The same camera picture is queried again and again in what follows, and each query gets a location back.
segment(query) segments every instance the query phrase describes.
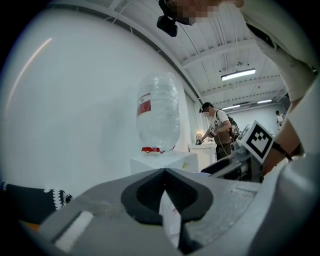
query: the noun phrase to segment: person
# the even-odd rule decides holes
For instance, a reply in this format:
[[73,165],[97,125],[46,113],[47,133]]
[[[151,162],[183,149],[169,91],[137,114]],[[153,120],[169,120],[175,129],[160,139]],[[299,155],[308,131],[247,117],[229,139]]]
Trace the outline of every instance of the person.
[[216,154],[217,160],[220,160],[226,156],[231,155],[231,137],[229,129],[231,129],[231,123],[227,114],[215,109],[210,102],[206,102],[199,110],[200,113],[204,113],[205,117],[210,119],[210,127],[202,137],[202,141],[210,136],[212,133],[214,142],[217,144]]
[[276,124],[278,126],[278,130],[280,131],[282,123],[284,122],[284,116],[280,114],[278,110],[275,112],[275,114],[276,114]]
[[[223,4],[239,8],[252,37],[261,52],[275,65],[286,86],[290,99],[290,114],[299,104],[319,71],[317,54],[296,21],[279,4],[271,0],[159,0],[163,12],[171,18],[206,18],[209,11],[217,11]],[[300,144],[288,116],[276,135],[278,143],[288,154]],[[263,174],[270,172],[285,156],[272,148],[263,163]]]

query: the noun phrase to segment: wrist strap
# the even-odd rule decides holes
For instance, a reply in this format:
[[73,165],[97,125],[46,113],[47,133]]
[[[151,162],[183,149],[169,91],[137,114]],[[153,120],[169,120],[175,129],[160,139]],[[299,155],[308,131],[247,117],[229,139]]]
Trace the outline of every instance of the wrist strap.
[[280,153],[284,154],[284,156],[291,161],[291,156],[276,142],[273,142],[272,147],[276,150],[278,150]]

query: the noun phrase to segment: white table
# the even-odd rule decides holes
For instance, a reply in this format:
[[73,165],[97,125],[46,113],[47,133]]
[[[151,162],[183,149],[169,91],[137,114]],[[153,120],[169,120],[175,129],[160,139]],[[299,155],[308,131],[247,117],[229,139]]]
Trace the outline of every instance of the white table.
[[198,172],[217,161],[216,147],[217,144],[215,142],[188,145],[189,152],[197,154]]

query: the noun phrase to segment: red label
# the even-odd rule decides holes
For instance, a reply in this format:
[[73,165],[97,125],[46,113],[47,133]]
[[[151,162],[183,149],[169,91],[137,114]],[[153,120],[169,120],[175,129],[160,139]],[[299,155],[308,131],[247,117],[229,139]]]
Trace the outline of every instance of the red label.
[[151,111],[150,95],[151,93],[147,93],[139,98],[138,109],[136,114],[137,117],[145,112]]

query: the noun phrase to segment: plastic water bottle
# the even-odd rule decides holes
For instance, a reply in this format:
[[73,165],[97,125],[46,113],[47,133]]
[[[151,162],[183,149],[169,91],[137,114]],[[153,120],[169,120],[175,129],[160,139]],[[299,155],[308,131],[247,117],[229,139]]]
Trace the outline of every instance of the plastic water bottle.
[[174,148],[180,137],[180,118],[173,74],[148,75],[141,81],[136,116],[142,150],[164,152]]

